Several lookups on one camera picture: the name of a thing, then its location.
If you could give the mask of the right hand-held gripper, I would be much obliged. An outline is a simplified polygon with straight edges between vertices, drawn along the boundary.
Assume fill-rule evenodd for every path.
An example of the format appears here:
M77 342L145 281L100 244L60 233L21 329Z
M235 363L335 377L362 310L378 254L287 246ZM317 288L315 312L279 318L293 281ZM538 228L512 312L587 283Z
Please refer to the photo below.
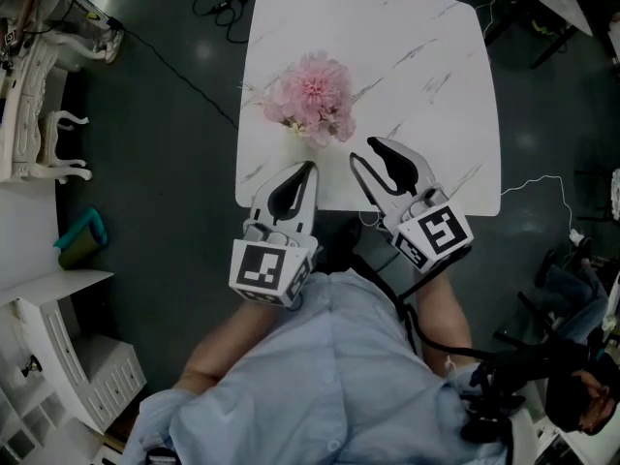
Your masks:
M394 139L370 137L367 143L383 160L393 186L355 153L350 154L350 168L364 195L385 216L392 246L419 273L428 273L473 242L457 202L434 185L434 173L419 153Z

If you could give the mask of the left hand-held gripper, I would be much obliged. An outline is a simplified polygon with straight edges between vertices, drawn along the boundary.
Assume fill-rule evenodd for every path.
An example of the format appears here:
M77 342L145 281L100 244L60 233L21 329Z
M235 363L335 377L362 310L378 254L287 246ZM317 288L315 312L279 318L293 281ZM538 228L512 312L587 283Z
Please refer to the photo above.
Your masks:
M319 172L312 162L285 168L260 187L233 242L229 286L240 296L279 307L298 307L319 248L312 231ZM274 226L283 226L287 231Z

